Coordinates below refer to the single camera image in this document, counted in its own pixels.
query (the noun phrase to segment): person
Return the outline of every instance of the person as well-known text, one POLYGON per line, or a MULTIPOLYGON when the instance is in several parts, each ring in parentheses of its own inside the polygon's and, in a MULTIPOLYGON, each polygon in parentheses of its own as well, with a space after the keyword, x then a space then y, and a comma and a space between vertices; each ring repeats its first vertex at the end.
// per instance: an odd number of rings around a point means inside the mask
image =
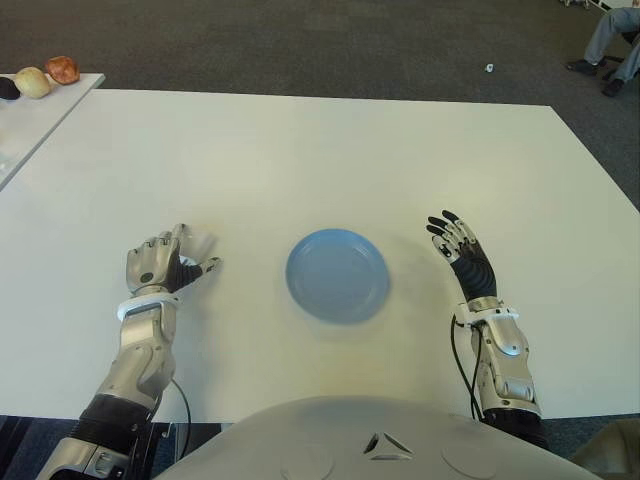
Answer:
MULTIPOLYGON (((609 10, 596 27, 584 58, 567 63, 567 69, 585 75, 595 75, 598 68, 604 65, 604 52, 617 34, 638 32, 640 30, 640 0, 633 0, 631 8, 614 8, 609 10)), ((615 97, 624 84, 631 80, 640 69, 640 33, 633 40, 631 53, 620 64, 613 80, 609 82, 602 93, 608 97, 615 97)))

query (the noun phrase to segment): robot chest logo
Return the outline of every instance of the robot chest logo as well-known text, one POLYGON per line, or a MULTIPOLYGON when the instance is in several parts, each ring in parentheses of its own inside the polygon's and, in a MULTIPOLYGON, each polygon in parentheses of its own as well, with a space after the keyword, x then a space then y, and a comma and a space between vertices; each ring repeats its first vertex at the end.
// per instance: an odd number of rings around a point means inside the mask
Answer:
POLYGON ((411 460, 413 451, 386 432, 374 433, 362 452, 369 460, 411 460))

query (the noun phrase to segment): white wrist band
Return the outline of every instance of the white wrist band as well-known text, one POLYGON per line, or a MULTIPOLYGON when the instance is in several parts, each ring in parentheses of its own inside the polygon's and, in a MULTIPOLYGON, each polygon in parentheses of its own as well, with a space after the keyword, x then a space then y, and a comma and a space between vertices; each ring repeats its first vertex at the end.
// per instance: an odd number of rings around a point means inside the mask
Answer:
POLYGON ((149 295, 142 295, 140 297, 133 297, 129 300, 125 300, 118 305, 118 318, 120 321, 124 320, 131 310, 136 308, 146 307, 147 305, 162 305, 170 303, 176 308, 180 304, 180 299, 176 295, 170 293, 150 293, 149 295))

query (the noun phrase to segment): brown onion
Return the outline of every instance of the brown onion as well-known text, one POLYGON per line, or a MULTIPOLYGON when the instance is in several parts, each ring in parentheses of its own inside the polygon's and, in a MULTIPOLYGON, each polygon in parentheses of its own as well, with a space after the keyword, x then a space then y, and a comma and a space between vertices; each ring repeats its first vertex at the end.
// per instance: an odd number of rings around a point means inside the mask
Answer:
POLYGON ((78 64, 71 57, 53 57, 47 60, 45 68, 51 78, 61 85, 69 85, 80 78, 78 64))

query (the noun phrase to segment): blue plate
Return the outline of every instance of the blue plate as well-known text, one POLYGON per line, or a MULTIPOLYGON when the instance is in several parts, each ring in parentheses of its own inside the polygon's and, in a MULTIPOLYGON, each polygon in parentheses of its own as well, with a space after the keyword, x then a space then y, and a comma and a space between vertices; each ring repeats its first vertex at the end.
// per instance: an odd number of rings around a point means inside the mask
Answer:
POLYGON ((323 320, 356 323, 384 303, 389 273, 369 240, 349 230, 314 232, 287 261, 287 285, 298 304, 323 320))

